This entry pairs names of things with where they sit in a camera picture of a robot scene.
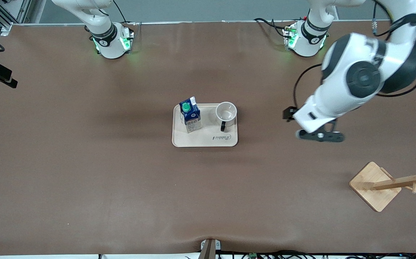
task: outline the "blue and white carton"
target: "blue and white carton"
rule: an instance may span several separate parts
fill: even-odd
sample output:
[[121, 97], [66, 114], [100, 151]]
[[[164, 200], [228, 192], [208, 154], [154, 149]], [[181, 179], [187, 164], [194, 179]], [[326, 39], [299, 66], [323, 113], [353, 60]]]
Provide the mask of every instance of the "blue and white carton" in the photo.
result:
[[199, 130], [203, 127], [201, 124], [200, 109], [198, 108], [197, 102], [195, 101], [195, 96], [180, 102], [179, 107], [180, 113], [183, 116], [183, 121], [187, 133]]

